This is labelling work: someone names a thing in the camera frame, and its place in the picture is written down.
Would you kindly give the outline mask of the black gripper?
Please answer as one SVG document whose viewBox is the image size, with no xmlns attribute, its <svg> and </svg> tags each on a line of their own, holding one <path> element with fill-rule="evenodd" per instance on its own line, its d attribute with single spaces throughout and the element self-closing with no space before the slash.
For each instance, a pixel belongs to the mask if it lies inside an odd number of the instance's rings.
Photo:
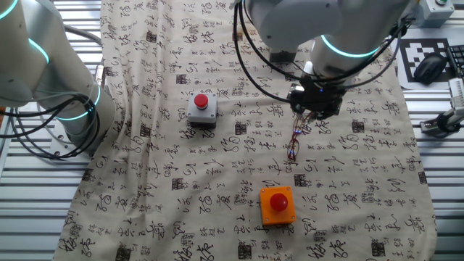
<svg viewBox="0 0 464 261">
<path fill-rule="evenodd" d="M 292 83 L 287 94 L 291 109 L 298 115 L 306 111 L 315 113 L 316 120 L 325 120 L 338 115 L 345 90 L 339 86 L 318 86 L 310 79 Z"/>
</svg>

